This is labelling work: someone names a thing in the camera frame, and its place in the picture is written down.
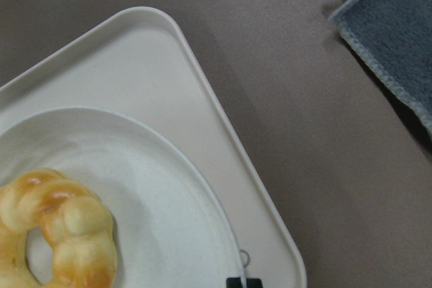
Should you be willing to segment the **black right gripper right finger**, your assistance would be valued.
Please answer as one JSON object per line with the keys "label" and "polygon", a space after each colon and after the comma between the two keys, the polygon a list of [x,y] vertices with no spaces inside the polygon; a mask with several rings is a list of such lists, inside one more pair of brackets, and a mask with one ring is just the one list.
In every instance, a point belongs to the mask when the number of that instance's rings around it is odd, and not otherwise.
{"label": "black right gripper right finger", "polygon": [[262,288],[262,280],[260,278],[247,278],[246,279],[247,288]]}

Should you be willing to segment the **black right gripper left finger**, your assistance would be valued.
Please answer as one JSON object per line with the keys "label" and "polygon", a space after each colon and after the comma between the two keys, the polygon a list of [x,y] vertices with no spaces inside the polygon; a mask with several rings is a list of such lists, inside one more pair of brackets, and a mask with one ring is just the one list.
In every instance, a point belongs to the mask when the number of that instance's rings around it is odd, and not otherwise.
{"label": "black right gripper left finger", "polygon": [[229,277],[225,283],[227,288],[243,288],[241,277]]}

